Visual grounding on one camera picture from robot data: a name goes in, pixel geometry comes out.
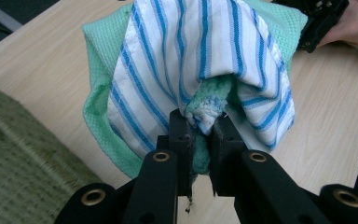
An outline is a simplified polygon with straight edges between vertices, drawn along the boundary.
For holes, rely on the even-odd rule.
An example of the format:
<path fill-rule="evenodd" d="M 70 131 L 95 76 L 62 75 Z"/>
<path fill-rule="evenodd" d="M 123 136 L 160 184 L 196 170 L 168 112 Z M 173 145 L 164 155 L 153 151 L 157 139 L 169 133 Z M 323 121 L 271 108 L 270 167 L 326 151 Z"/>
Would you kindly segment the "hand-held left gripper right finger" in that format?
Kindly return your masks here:
<path fill-rule="evenodd" d="M 246 145 L 230 117 L 218 118 L 210 143 L 210 178 L 214 194 L 235 195 L 236 166 L 245 149 Z"/>

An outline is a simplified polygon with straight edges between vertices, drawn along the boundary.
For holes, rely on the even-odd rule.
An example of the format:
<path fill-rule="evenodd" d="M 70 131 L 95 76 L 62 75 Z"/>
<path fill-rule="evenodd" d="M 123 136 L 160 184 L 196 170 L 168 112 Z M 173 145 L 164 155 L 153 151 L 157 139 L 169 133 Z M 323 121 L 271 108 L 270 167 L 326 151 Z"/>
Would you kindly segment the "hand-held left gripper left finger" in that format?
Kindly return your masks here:
<path fill-rule="evenodd" d="M 168 133 L 158 137 L 157 150 L 166 149 L 176 155 L 179 196 L 192 196 L 193 140 L 189 122 L 179 109 L 173 110 L 170 113 Z"/>

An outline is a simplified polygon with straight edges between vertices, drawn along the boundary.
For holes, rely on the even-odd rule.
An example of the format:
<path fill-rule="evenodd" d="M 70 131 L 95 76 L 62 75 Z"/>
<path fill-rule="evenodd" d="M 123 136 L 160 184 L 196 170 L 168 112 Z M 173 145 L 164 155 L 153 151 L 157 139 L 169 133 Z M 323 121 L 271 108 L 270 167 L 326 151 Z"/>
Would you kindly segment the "green cloth with striped lining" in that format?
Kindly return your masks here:
<path fill-rule="evenodd" d="M 264 0 L 134 0 L 88 23 L 90 92 L 84 119 L 125 175 L 179 110 L 196 133 L 193 170 L 208 170 L 206 139 L 230 115 L 248 147 L 275 148 L 295 119 L 289 71 L 306 24 Z"/>

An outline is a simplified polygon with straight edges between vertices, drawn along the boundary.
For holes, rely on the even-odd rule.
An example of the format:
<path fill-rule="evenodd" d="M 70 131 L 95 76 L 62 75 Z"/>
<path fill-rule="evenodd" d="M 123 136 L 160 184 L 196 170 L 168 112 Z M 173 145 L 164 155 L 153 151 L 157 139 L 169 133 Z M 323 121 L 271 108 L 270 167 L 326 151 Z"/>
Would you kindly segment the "green woven basket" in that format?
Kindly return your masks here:
<path fill-rule="evenodd" d="M 0 224 L 52 224 L 75 191 L 99 180 L 0 91 Z"/>

